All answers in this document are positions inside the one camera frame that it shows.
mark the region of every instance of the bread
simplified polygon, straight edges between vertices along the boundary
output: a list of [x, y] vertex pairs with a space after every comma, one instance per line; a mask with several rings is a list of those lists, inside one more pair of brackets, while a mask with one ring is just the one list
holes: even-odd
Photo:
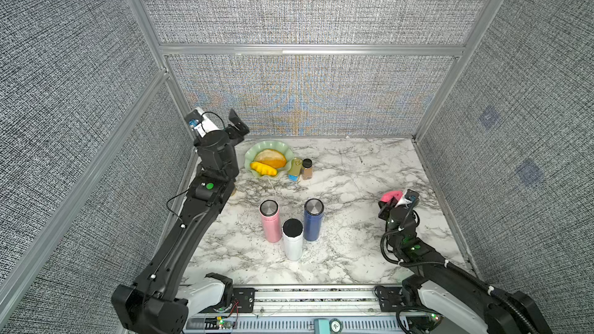
[[260, 153], [254, 158], [254, 161], [269, 165], [274, 169], [279, 169], [287, 165], [285, 156], [277, 150], [272, 149], [260, 151]]

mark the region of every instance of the pink object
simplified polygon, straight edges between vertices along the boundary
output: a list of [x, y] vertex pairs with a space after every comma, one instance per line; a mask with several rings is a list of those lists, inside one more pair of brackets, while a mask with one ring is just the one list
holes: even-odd
[[390, 191], [390, 192], [384, 193], [384, 195], [381, 197], [380, 201], [382, 201], [384, 203], [389, 203], [391, 199], [396, 199], [396, 201], [398, 201], [398, 200], [400, 200], [401, 197], [402, 197], [402, 191]]
[[276, 201], [265, 200], [260, 204], [260, 218], [264, 228], [264, 237], [269, 242], [278, 242], [282, 237], [278, 213], [278, 203]]

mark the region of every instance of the brown jar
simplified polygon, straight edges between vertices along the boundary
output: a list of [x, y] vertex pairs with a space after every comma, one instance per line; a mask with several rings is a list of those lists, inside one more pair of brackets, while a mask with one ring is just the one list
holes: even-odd
[[302, 169], [301, 169], [301, 178], [304, 180], [310, 180], [314, 176], [314, 168], [312, 167], [313, 163], [311, 159], [303, 159]]

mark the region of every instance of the yellow bread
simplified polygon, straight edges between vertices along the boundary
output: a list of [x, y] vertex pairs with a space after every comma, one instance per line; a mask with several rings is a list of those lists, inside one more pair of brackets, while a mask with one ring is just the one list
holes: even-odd
[[271, 175], [273, 177], [278, 173], [278, 171], [270, 165], [262, 164], [261, 162], [257, 161], [252, 161], [252, 163], [249, 164], [249, 167], [261, 175]]
[[254, 158], [254, 161], [269, 165], [275, 169], [279, 169], [287, 165], [285, 156], [277, 150], [266, 149], [260, 151]]

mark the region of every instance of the gray fabric wall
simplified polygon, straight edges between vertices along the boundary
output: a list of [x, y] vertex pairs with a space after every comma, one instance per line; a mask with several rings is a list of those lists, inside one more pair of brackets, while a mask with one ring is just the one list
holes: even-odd
[[190, 105], [254, 135], [412, 136], [450, 56], [170, 56]]
[[420, 149], [484, 278], [594, 326], [594, 0], [505, 0]]
[[162, 42], [462, 44], [486, 0], [143, 0]]
[[163, 86], [2, 334], [115, 332], [111, 295], [152, 258], [191, 144]]
[[[162, 43], [462, 45], [486, 0], [143, 0]], [[415, 131], [451, 57], [171, 56], [191, 105], [258, 135]]]
[[0, 284], [157, 65], [126, 0], [0, 0]]
[[[0, 7], [2, 284], [158, 67], [126, 0]], [[1, 331], [113, 332], [111, 293], [153, 255], [190, 147], [162, 86]]]

